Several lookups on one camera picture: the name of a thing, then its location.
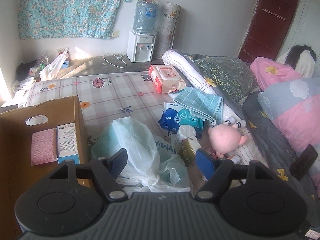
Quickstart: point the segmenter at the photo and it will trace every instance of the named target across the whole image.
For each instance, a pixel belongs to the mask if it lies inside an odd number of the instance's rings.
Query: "blue towel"
[[[213,94],[206,94],[199,89],[186,87],[173,99],[183,108],[188,109],[190,114],[217,124],[223,122],[223,98]]]

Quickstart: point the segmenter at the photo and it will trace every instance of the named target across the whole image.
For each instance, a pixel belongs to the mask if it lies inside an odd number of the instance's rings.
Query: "white door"
[[[296,16],[279,53],[282,55],[294,45],[308,45],[317,55],[313,77],[320,76],[320,0],[301,0]]]

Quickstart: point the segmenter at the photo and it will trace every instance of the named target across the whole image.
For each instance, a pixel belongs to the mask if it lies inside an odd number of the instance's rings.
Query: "white cable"
[[[111,55],[115,56],[115,57],[117,58],[117,60],[121,60],[121,61],[124,63],[124,67],[117,66],[117,65],[113,65],[111,62],[107,61],[107,60],[104,58],[104,56],[107,55],[107,54],[111,54]],[[127,66],[127,63],[126,63],[123,59],[121,59],[123,56],[125,56],[125,55],[127,55],[127,54],[124,54],[124,55],[122,55],[121,57],[117,57],[116,55],[108,52],[108,53],[106,53],[105,55],[103,55],[103,59],[104,59],[106,62],[108,62],[109,64],[111,64],[111,65],[113,65],[113,66],[115,66],[115,67],[119,67],[119,68],[125,68],[125,67]]]

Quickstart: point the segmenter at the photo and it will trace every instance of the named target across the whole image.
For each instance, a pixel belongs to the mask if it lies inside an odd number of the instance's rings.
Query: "pink sponge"
[[[31,165],[55,162],[57,159],[57,129],[34,133],[31,142]]]

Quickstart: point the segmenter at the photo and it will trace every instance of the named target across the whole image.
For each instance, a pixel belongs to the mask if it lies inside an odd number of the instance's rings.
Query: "white plastic bag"
[[[56,79],[62,64],[69,57],[68,49],[65,49],[62,54],[57,56],[54,61],[47,65],[41,72],[40,78],[41,81]]]
[[[124,148],[128,163],[118,177],[128,195],[139,192],[189,191],[187,168],[172,145],[138,120],[125,117],[114,120],[92,147],[95,157],[111,157]]]

